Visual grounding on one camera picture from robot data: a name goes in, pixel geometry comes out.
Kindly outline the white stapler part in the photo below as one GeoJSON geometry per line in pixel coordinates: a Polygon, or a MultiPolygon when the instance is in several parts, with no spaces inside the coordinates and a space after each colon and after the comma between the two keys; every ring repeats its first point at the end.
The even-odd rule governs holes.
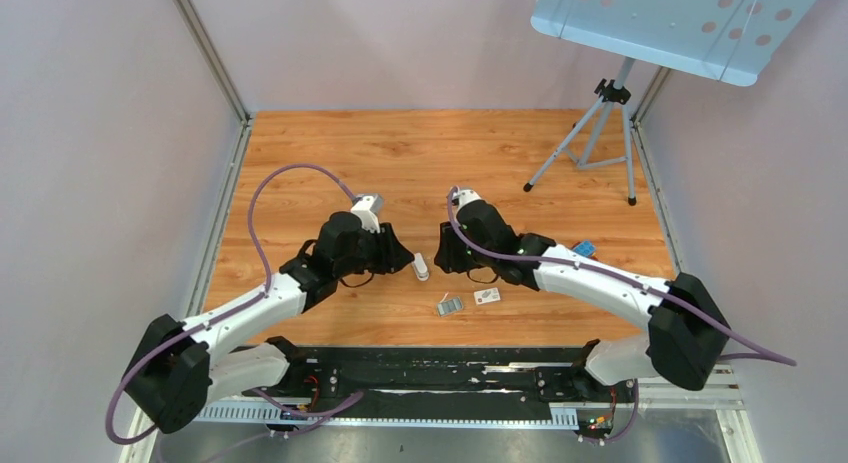
{"type": "Polygon", "coordinates": [[[414,254],[412,268],[419,281],[427,281],[429,279],[429,268],[426,264],[425,258],[420,252],[414,254]]]}

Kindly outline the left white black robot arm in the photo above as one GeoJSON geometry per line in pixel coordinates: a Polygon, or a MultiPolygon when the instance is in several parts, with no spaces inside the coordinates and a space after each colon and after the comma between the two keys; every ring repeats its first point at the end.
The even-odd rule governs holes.
{"type": "Polygon", "coordinates": [[[165,434],[187,426],[206,405],[255,387],[296,395],[307,372],[288,340],[273,337],[248,350],[243,344],[323,302],[350,275],[394,274],[413,260],[391,224],[370,231],[354,213],[335,212],[317,238],[256,289],[183,321],[154,319],[125,370],[123,390],[165,434]]]}

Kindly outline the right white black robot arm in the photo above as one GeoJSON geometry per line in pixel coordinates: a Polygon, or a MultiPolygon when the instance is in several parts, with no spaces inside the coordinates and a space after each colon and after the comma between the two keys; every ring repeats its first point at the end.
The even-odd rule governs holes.
{"type": "Polygon", "coordinates": [[[648,277],[579,255],[553,239],[517,233],[465,189],[448,199],[434,262],[445,273],[488,268],[507,284],[562,294],[618,316],[635,337],[591,340],[567,369],[567,392],[596,400],[626,380],[662,377],[690,391],[707,383],[728,341],[727,321],[703,282],[681,272],[648,277]]]}

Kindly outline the small white staple box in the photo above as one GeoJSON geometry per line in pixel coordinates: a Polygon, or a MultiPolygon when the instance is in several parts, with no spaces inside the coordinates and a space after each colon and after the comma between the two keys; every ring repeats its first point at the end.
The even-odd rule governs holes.
{"type": "Polygon", "coordinates": [[[499,302],[501,300],[501,294],[497,288],[488,288],[476,291],[473,298],[476,305],[485,305],[499,302]]]}

